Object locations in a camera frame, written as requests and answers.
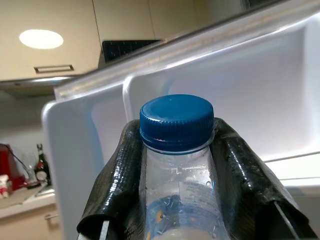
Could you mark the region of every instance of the plastic bottle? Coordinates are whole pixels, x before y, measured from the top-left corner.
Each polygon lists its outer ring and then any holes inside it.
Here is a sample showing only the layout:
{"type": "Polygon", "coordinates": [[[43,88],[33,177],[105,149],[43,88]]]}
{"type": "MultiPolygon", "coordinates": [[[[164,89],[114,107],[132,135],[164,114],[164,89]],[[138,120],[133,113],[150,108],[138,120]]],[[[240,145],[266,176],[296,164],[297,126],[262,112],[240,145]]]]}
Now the plastic bottle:
{"type": "Polygon", "coordinates": [[[214,110],[184,94],[159,97],[140,110],[146,155],[146,240],[228,240],[217,203],[209,144],[214,110]]]}

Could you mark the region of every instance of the blue bottle cap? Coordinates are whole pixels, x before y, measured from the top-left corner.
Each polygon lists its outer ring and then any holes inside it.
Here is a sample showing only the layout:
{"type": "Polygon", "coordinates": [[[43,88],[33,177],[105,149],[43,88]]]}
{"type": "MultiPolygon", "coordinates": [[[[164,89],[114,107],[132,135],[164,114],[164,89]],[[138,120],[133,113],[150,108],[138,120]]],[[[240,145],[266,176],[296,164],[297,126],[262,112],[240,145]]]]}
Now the blue bottle cap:
{"type": "Polygon", "coordinates": [[[214,109],[207,100],[193,95],[161,96],[140,110],[140,134],[146,145],[167,152],[200,147],[211,137],[214,109]]]}

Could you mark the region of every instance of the green glass bottle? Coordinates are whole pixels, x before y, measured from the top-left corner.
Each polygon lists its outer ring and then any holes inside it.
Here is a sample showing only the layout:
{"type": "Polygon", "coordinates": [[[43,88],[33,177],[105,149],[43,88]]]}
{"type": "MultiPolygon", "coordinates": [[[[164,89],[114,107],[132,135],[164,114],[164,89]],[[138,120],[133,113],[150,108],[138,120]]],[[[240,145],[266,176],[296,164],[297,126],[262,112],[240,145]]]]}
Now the green glass bottle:
{"type": "Polygon", "coordinates": [[[50,178],[50,171],[49,171],[49,164],[46,161],[46,157],[43,151],[42,144],[37,144],[36,148],[38,149],[39,160],[34,166],[34,173],[36,179],[40,182],[47,182],[47,185],[51,185],[51,178],[50,178]]]}

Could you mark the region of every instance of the refrigerator door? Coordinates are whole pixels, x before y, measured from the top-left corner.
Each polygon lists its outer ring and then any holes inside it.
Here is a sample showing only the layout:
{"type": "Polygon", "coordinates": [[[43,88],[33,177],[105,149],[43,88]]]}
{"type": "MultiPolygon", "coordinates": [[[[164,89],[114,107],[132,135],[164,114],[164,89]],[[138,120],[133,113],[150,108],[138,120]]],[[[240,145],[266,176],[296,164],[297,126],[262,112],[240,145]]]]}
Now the refrigerator door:
{"type": "Polygon", "coordinates": [[[320,1],[225,21],[58,87],[42,111],[64,238],[127,121],[167,94],[209,100],[274,171],[320,236],[320,1]]]}

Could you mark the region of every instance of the range hood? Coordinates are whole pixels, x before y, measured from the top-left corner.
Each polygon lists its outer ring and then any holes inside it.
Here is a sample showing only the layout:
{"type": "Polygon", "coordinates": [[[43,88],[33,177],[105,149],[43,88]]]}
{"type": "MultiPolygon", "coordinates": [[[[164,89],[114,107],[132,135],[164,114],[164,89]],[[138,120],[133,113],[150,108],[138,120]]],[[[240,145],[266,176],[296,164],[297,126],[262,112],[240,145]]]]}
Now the range hood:
{"type": "Polygon", "coordinates": [[[6,99],[23,99],[54,94],[54,87],[70,82],[78,75],[52,76],[0,81],[0,96],[6,99]]]}

